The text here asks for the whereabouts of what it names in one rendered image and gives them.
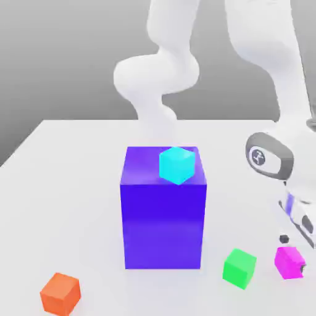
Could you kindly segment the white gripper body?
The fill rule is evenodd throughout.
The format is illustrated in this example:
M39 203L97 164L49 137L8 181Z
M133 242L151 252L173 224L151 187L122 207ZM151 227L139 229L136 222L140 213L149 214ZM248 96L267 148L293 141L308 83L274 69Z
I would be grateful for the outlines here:
M312 249L316 249L316 203L302 199L284 199L279 206Z

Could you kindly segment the small orange cube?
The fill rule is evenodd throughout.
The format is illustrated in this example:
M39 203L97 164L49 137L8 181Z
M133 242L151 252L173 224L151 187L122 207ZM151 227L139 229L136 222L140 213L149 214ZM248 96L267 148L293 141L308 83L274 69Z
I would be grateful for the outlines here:
M40 298L44 311L56 316L70 316L81 299L79 279L55 273L40 291Z

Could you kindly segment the small magenta cube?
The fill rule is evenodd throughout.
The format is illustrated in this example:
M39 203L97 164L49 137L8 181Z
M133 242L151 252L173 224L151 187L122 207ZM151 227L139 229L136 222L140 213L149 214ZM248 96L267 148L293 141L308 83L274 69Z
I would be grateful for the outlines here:
M274 259L275 267L284 280L303 278L306 261L296 247L278 247Z

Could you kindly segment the small cyan cube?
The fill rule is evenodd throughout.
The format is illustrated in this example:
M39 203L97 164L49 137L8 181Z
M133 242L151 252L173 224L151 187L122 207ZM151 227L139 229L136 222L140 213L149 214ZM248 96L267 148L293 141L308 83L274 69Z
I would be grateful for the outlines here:
M172 147L159 154L159 176L181 185L194 176L196 155L193 151Z

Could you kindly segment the small green cube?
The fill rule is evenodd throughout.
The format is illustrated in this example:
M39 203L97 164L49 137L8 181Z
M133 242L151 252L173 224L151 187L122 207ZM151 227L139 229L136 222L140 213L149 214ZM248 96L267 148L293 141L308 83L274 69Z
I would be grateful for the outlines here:
M254 274L256 262L257 257L234 248L225 259L222 278L241 289L246 289Z

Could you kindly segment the large blue box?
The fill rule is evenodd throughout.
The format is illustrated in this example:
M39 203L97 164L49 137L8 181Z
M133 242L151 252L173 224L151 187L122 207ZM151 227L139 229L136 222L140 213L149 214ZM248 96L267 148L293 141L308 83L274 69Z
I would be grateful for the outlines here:
M196 147L194 176L181 185L159 176L165 147L126 151L120 181L127 269L199 269L207 181Z

